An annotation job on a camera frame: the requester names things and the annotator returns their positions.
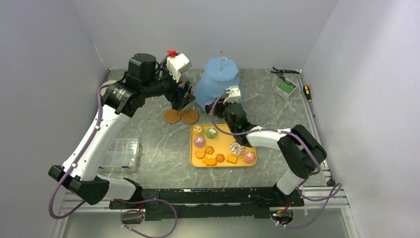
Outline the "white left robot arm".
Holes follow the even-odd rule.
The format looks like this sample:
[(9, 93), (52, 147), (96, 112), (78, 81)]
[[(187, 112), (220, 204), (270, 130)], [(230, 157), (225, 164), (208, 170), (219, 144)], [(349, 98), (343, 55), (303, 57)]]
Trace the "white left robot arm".
[(50, 168), (49, 176), (88, 204), (110, 198), (138, 207), (143, 199), (140, 185), (102, 177), (98, 169), (115, 137), (148, 98), (164, 96), (174, 110), (194, 101), (191, 84), (181, 81), (190, 67), (184, 54), (170, 53), (164, 63), (150, 54), (135, 54), (120, 80), (99, 89), (98, 112), (88, 132), (62, 165)]

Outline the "blue three-tier cake stand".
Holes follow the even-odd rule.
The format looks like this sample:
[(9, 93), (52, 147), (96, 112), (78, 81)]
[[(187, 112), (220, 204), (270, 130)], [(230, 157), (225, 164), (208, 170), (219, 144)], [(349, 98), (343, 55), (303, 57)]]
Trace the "blue three-tier cake stand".
[(239, 86), (238, 72), (236, 62), (224, 55), (209, 59), (196, 85), (196, 103), (204, 110), (206, 104), (214, 102), (227, 88)]

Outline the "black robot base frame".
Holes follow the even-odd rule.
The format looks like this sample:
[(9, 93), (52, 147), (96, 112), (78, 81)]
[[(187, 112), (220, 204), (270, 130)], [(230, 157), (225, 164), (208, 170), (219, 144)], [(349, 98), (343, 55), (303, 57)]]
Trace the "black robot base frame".
[(146, 221), (178, 218), (253, 217), (268, 219), (275, 208), (302, 207), (294, 191), (283, 195), (273, 187), (143, 189)]

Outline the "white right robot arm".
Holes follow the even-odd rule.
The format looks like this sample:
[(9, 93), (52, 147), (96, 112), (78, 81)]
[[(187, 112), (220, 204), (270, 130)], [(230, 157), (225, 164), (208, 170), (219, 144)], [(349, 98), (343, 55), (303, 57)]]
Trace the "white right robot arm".
[(292, 192), (312, 175), (321, 172), (320, 165), (327, 153), (302, 125), (290, 129), (261, 127), (248, 121), (240, 103), (209, 102), (205, 111), (212, 117), (223, 118), (228, 135), (245, 147), (265, 147), (282, 153), (288, 169), (274, 185), (273, 200), (284, 206), (292, 199)]

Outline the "chocolate white sprinkled donut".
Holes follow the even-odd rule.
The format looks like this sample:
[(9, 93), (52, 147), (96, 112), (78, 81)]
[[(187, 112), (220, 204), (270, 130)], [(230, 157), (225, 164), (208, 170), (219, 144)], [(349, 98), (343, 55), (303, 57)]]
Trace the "chocolate white sprinkled donut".
[(245, 151), (245, 147), (240, 145), (238, 142), (232, 142), (229, 146), (229, 151), (233, 156), (241, 156)]

